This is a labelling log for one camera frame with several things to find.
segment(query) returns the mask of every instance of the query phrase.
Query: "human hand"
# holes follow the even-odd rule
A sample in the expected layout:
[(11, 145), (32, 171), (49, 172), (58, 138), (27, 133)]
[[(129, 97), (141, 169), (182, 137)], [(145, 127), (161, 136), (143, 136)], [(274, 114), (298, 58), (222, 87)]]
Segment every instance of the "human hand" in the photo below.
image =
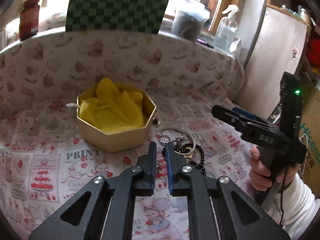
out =
[[(260, 152), (256, 146), (251, 148), (250, 155), (251, 158), (249, 164), (252, 169), (249, 172), (249, 177), (251, 178), (251, 185), (257, 190), (266, 191), (268, 187), (272, 186), (272, 181), (265, 178), (271, 175), (271, 171), (259, 160)], [(292, 182), (299, 168), (300, 164), (298, 163), (296, 163), (294, 166), (288, 166), (287, 176), (284, 182), (285, 188)], [(284, 172), (285, 169), (283, 169), (277, 176), (277, 181), (280, 183), (283, 182)]]

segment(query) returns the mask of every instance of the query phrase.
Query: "green checkered board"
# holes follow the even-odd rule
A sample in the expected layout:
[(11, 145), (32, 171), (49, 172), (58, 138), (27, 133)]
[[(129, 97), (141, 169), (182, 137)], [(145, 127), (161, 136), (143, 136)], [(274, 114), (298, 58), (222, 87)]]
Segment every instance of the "green checkered board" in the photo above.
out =
[(168, 0), (70, 0), (66, 31), (128, 30), (158, 34)]

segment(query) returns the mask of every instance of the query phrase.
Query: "cardboard box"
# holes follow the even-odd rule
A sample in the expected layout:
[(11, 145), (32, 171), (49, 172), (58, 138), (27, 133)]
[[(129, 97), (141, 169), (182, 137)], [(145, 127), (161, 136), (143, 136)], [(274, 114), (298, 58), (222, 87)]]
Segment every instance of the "cardboard box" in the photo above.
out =
[(320, 93), (305, 75), (301, 74), (300, 77), (304, 100), (300, 135), (305, 133), (308, 137), (308, 155), (303, 178), (312, 193), (320, 197)]
[[(136, 91), (137, 89), (132, 86), (127, 86), (121, 83), (120, 91), (124, 90)], [(147, 119), (144, 127), (119, 133), (106, 134), (100, 131), (99, 129), (95, 128), (91, 124), (87, 123), (86, 121), (82, 120), (79, 117), (79, 109), (77, 109), (78, 125), (82, 138), (108, 153), (118, 152), (140, 146), (145, 141), (149, 132), (150, 125), (152, 124), (153, 115), (156, 111), (156, 105), (147, 95), (147, 93), (145, 93), (142, 90), (139, 91), (143, 94), (142, 112), (145, 118)], [(96, 86), (86, 90), (81, 95), (79, 95), (77, 97), (77, 104), (79, 104), (79, 102), (81, 102), (81, 100), (83, 99), (95, 96)]]

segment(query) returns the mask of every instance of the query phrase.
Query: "silver bracelet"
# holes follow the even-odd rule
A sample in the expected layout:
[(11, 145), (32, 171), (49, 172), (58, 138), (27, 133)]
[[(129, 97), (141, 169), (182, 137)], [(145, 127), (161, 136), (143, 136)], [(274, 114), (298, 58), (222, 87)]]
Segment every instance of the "silver bracelet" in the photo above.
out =
[(166, 138), (169, 138), (169, 141), (171, 141), (171, 138), (170, 138), (170, 136), (168, 136), (167, 134), (164, 134), (164, 133), (163, 133), (163, 131), (165, 131), (165, 130), (172, 130), (172, 131), (175, 131), (175, 132), (179, 132), (179, 133), (185, 134), (185, 135), (188, 137), (188, 139), (190, 139), (190, 140), (192, 141), (192, 143), (193, 143), (193, 148), (191, 149), (190, 152), (188, 152), (188, 153), (180, 153), (180, 152), (174, 151), (175, 153), (186, 157), (186, 156), (191, 155), (191, 154), (193, 153), (193, 151), (196, 149), (195, 140), (193, 139), (192, 135), (191, 135), (190, 133), (188, 133), (187, 131), (185, 131), (185, 130), (179, 128), (179, 127), (175, 127), (175, 126), (169, 126), (169, 127), (164, 127), (164, 128), (162, 128), (162, 129), (160, 130), (160, 134), (159, 134), (160, 137), (166, 136)]

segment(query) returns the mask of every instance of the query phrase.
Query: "black bead necklace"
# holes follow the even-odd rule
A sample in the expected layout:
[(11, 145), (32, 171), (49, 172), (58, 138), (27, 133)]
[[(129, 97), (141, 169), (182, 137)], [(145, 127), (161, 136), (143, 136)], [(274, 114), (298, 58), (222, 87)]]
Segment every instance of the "black bead necklace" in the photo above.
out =
[[(174, 148), (174, 150), (176, 152), (188, 153), (188, 152), (190, 152), (192, 147), (193, 147), (193, 143), (185, 143), (184, 145), (181, 146), (181, 149), (179, 151), (176, 147)], [(204, 151), (200, 145), (196, 144), (196, 148), (199, 150), (200, 155), (201, 155), (200, 163), (197, 164), (197, 162), (195, 162), (193, 160), (190, 160), (189, 163), (195, 165), (193, 168), (200, 171), (204, 176), (206, 176), (205, 168), (204, 168)], [(163, 147), (163, 149), (162, 149), (162, 155), (165, 156), (165, 147)]]

